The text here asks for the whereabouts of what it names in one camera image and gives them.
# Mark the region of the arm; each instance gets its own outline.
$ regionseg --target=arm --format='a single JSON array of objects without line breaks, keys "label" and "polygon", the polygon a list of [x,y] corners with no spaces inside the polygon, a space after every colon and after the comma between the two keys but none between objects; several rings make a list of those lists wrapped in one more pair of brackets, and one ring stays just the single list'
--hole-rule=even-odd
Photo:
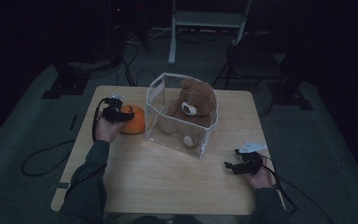
[{"label": "arm", "polygon": [[256,175],[246,174],[252,188],[255,190],[256,209],[251,217],[251,224],[287,224],[290,223],[281,198],[276,189],[272,188],[271,172],[261,167]]},{"label": "arm", "polygon": [[123,124],[110,124],[105,119],[99,119],[95,132],[97,140],[84,164],[74,172],[71,184],[82,176],[94,175],[78,183],[68,194],[59,212],[61,223],[103,223],[106,202],[104,166],[109,155],[109,144],[116,138]]}]

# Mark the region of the teddy bear foot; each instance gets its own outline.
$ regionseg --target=teddy bear foot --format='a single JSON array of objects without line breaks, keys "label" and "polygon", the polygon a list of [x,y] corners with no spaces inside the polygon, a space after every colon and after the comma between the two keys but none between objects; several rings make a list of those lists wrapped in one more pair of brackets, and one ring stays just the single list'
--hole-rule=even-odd
[{"label": "teddy bear foot", "polygon": [[193,140],[191,139],[190,136],[186,135],[184,138],[183,138],[183,142],[186,144],[186,146],[188,147],[193,147],[194,144],[193,144]]}]

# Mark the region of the teddy bear ear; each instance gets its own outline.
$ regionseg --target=teddy bear ear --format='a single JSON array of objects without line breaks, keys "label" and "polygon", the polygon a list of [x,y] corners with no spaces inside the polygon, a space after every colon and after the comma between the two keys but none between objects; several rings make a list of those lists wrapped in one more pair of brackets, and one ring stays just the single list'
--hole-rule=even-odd
[{"label": "teddy bear ear", "polygon": [[191,87],[194,83],[196,83],[197,80],[194,79],[194,78],[187,78],[187,79],[183,79],[181,82],[180,82],[180,85],[181,85],[181,88],[182,89],[186,89],[186,88],[189,88]]}]

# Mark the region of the brown teddy bear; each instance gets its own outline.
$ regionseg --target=brown teddy bear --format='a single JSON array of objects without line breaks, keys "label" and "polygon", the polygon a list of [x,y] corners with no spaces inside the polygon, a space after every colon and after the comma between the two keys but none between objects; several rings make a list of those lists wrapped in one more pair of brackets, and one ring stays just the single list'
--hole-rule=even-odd
[{"label": "brown teddy bear", "polygon": [[[194,78],[182,80],[181,88],[179,97],[169,104],[166,115],[209,128],[212,125],[211,113],[217,107],[213,88]],[[181,133],[188,147],[199,146],[205,135],[204,129],[183,122],[159,119],[158,126],[164,133]]]}]

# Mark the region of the teddy bear head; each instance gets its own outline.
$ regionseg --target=teddy bear head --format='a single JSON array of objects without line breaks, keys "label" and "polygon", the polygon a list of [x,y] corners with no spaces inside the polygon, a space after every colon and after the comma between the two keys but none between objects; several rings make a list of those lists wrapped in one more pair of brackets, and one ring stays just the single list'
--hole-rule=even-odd
[{"label": "teddy bear head", "polygon": [[189,116],[208,116],[216,109],[214,90],[208,83],[188,78],[181,81],[181,87],[179,100]]}]

